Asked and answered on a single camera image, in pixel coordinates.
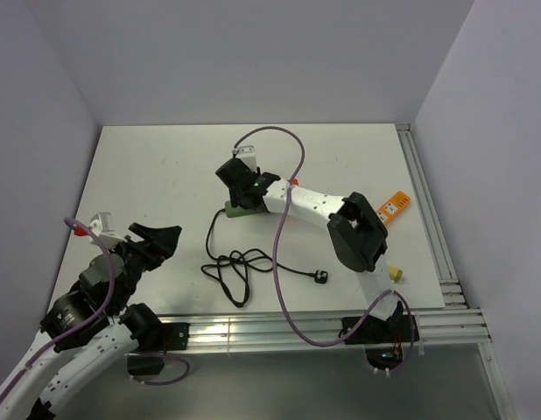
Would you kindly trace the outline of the yellow plug adapter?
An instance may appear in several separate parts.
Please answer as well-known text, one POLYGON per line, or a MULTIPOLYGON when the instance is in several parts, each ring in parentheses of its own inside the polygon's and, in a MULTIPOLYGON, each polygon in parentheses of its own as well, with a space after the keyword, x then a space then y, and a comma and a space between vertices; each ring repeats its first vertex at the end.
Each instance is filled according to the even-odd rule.
POLYGON ((404 276, 404 272, 401 269, 399 269, 398 267, 395 267, 395 266, 389 265, 388 266, 388 271, 389 271, 389 275, 390 275, 390 280, 395 282, 395 283, 399 282, 404 276))

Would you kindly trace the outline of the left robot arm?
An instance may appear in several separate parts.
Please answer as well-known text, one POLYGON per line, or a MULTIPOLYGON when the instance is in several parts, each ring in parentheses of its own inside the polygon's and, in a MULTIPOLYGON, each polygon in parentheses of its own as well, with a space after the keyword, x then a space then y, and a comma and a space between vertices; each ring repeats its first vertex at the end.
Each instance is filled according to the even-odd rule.
POLYGON ((0 419, 53 419, 91 379, 126 354, 167 361, 164 327, 144 303, 130 297, 146 272, 170 259, 181 227, 130 225, 115 234, 102 217, 89 225, 64 219, 101 254, 83 270, 70 291, 53 303, 22 360, 0 386, 0 419))

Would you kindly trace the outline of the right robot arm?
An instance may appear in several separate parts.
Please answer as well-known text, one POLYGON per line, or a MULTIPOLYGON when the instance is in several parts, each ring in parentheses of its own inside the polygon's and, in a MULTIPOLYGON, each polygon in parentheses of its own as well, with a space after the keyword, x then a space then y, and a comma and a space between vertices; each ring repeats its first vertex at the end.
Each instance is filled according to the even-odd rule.
POLYGON ((324 228, 340 263, 360 278, 369 302, 391 289, 385 261, 388 231, 366 197, 315 192, 276 174, 252 170, 232 157, 216 176, 228 188, 231 205, 270 214, 287 213, 324 228))

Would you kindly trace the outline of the green power strip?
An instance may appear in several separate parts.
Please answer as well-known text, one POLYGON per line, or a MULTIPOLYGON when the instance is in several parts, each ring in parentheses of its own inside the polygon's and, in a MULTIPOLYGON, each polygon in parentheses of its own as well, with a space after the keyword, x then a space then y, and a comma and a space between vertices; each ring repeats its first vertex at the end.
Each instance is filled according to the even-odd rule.
POLYGON ((225 214, 228 218, 237 218, 254 214, 267 214, 267 209, 262 206, 256 209, 245 209, 240 206, 233 207, 231 201, 228 200, 224 203, 225 214))

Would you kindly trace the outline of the orange power strip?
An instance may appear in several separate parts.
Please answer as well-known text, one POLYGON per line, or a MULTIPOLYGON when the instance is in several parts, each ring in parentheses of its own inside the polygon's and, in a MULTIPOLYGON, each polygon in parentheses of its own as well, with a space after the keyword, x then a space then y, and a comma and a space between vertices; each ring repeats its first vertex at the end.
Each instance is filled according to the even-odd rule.
POLYGON ((387 226, 411 203, 411 198, 402 191, 396 192, 376 209, 376 215, 387 226))

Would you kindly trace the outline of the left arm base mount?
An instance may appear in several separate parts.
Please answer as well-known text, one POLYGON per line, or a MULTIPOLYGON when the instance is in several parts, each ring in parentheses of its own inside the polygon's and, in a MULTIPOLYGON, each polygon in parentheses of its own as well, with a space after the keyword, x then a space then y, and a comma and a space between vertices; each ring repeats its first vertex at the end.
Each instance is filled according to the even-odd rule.
MULTIPOLYGON (((186 350, 189 329, 190 325, 185 322, 163 323, 153 342, 140 344, 137 350, 139 353, 156 354, 169 354, 170 352, 186 350)), ((134 353, 129 354, 126 360, 128 374, 146 381, 161 379, 160 375, 168 367, 170 367, 170 361, 160 357, 143 356, 134 353)))

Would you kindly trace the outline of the aluminium side rail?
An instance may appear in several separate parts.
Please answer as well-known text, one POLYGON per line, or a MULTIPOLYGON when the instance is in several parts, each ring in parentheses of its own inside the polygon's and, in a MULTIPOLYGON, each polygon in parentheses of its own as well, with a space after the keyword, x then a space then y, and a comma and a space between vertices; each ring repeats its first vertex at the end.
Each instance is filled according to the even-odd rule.
POLYGON ((446 244, 439 217, 433 204, 425 174, 414 144, 410 124, 397 124, 396 131, 411 176, 418 209, 425 225, 434 265, 438 274, 446 308, 457 310, 468 308, 467 300, 460 286, 460 280, 453 266, 452 257, 446 244))

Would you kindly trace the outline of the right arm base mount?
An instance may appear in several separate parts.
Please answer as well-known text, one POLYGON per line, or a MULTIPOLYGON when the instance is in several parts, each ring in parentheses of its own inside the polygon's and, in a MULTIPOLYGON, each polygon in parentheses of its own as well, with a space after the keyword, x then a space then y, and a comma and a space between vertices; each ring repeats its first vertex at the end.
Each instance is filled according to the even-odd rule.
POLYGON ((369 316, 355 329, 358 319, 342 318, 339 337, 355 330, 344 340, 345 345, 372 345, 373 348, 366 349, 365 354, 373 369, 385 372, 397 369, 405 360, 404 345, 412 349, 420 339, 416 318, 405 311, 401 302, 397 303, 396 310, 387 320, 369 316))

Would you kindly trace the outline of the aluminium front rail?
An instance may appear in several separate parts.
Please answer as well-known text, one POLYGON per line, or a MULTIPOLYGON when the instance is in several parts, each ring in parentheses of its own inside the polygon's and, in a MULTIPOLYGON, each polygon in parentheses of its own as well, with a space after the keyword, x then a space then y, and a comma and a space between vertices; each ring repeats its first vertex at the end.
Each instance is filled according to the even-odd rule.
MULTIPOLYGON (((425 346, 486 344, 491 341, 484 317, 479 310, 440 310, 412 313, 420 339, 414 344, 420 354, 425 346)), ((294 323, 313 341, 337 340, 341 319, 347 313, 297 313, 294 323)), ((282 315, 245 315, 231 317, 162 317, 163 323, 185 322, 190 325, 184 354, 232 354, 313 350, 290 327, 282 315)), ((357 345, 366 349, 372 345, 357 345)))

